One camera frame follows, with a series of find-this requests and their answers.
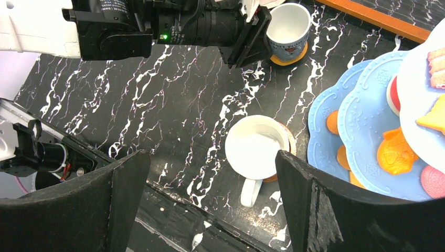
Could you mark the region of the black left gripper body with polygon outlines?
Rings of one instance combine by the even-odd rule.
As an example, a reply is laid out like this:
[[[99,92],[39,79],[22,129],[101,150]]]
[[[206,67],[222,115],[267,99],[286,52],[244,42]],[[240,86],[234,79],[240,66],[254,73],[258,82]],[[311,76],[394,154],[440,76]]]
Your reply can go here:
[[[62,15],[86,61],[148,58],[153,44],[238,47],[248,32],[239,5],[215,1],[73,1]]]

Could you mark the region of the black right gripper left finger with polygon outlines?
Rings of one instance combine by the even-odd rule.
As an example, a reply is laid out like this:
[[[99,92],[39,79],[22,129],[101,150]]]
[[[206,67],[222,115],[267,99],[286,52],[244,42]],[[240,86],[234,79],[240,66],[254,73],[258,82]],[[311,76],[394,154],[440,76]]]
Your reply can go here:
[[[125,251],[150,154],[139,150],[80,177],[1,199],[1,251]]]

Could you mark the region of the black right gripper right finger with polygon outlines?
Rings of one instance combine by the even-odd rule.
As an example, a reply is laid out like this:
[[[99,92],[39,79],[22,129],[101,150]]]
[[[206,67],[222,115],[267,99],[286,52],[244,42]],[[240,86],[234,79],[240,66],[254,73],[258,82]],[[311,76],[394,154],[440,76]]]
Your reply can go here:
[[[276,156],[294,251],[444,251],[444,199],[412,202],[352,185],[287,151]]]

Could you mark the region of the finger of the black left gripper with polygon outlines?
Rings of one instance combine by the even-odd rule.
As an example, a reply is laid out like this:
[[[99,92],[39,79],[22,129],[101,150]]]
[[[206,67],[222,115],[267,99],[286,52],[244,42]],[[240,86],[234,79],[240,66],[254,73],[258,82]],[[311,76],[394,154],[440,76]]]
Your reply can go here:
[[[271,14],[266,7],[258,7],[252,23],[244,23],[233,46],[219,47],[223,62],[230,68],[241,68],[272,56],[266,31]]]

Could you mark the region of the small grey white cup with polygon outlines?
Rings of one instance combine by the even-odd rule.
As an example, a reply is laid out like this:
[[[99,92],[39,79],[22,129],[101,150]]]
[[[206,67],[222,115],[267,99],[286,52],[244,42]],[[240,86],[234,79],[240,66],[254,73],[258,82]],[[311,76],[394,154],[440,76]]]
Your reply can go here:
[[[284,3],[270,11],[266,35],[272,56],[279,64],[292,64],[307,51],[311,14],[297,3]]]

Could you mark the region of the brown wooden round coaster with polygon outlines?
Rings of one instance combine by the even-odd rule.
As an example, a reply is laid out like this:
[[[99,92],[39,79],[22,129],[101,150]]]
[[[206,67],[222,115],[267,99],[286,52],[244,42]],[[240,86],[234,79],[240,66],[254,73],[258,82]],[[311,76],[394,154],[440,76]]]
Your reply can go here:
[[[288,150],[288,152],[290,152],[290,153],[293,154],[293,155],[296,155],[296,153],[297,153],[297,149],[296,149],[296,140],[295,140],[295,138],[294,138],[292,132],[291,132],[291,131],[288,129],[288,127],[285,126],[283,123],[279,122],[279,124],[282,126],[282,128],[283,128],[283,129],[286,131],[286,133],[287,133],[288,146],[289,146],[289,150]],[[269,177],[269,178],[264,179],[263,182],[265,182],[265,183],[274,182],[274,181],[276,181],[277,179],[278,179],[278,178],[277,178],[277,174],[275,174],[275,175],[273,175],[273,176],[271,176],[271,177]]]

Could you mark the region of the orange oval pastry piece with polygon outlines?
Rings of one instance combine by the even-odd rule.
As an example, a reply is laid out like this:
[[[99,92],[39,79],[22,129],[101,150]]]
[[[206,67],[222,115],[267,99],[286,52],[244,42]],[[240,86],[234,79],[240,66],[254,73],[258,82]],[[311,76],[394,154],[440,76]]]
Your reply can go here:
[[[401,128],[383,133],[383,140],[377,149],[379,166],[390,175],[401,175],[412,170],[419,159],[407,143]]]

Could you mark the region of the small orange round cookie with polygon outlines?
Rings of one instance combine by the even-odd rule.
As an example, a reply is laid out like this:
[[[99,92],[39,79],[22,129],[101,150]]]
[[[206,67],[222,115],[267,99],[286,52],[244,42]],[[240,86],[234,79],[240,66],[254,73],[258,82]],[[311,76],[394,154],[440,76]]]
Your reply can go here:
[[[339,135],[338,127],[337,127],[337,118],[338,118],[338,110],[332,112],[326,119],[326,127],[327,129],[335,135]]]

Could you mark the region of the white ceramic mug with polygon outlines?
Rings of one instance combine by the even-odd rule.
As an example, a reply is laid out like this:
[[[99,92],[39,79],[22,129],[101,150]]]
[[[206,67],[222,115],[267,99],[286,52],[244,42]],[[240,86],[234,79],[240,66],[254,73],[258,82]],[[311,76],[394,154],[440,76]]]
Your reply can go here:
[[[251,115],[230,128],[225,154],[232,169],[245,178],[242,206],[253,207],[263,180],[277,173],[275,158],[280,150],[289,150],[287,133],[273,118]]]

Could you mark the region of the pink round macaron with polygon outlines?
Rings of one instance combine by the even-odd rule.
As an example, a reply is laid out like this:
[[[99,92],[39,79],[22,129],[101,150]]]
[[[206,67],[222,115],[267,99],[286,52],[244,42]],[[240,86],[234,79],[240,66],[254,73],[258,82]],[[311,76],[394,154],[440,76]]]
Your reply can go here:
[[[428,165],[421,172],[420,182],[432,198],[444,197],[444,173]]]

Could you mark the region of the orange yellow pastry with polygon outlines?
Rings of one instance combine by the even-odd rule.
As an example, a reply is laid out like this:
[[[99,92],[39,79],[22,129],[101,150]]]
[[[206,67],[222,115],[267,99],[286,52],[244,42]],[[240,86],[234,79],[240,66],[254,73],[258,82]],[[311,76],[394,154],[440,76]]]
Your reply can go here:
[[[426,115],[418,118],[416,123],[444,134],[444,95],[441,95],[431,110]]]

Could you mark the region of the pink layered cake slice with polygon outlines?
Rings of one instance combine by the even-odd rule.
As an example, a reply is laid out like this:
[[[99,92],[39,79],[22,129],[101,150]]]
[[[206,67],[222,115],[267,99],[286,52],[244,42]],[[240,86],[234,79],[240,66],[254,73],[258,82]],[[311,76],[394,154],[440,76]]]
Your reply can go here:
[[[430,83],[433,88],[444,89],[444,48],[428,52]]]

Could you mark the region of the red sprinkled donut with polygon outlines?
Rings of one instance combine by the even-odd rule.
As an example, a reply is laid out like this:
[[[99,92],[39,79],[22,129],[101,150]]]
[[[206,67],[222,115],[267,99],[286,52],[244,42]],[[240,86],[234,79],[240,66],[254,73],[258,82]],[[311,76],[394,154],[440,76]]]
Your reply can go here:
[[[387,85],[386,90],[386,99],[389,107],[391,108],[392,112],[399,116],[400,112],[400,101],[398,97],[397,92],[397,76],[394,75],[390,82]]]

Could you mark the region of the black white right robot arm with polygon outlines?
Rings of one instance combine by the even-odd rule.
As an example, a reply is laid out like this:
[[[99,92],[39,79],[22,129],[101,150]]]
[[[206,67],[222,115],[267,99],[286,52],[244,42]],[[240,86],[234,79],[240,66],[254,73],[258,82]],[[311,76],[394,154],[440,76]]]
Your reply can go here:
[[[16,177],[83,164],[40,142],[38,120],[1,122],[1,171]],[[444,199],[408,202],[272,152],[294,251],[444,251]],[[138,151],[78,178],[1,199],[1,251],[125,251],[150,168]]]

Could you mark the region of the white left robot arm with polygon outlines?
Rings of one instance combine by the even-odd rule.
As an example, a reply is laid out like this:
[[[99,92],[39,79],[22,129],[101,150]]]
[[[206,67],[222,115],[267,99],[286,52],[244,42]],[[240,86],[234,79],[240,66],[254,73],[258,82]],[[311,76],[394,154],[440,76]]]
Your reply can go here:
[[[1,1],[1,50],[85,61],[148,58],[154,44],[217,47],[240,68],[269,58],[279,1]]]

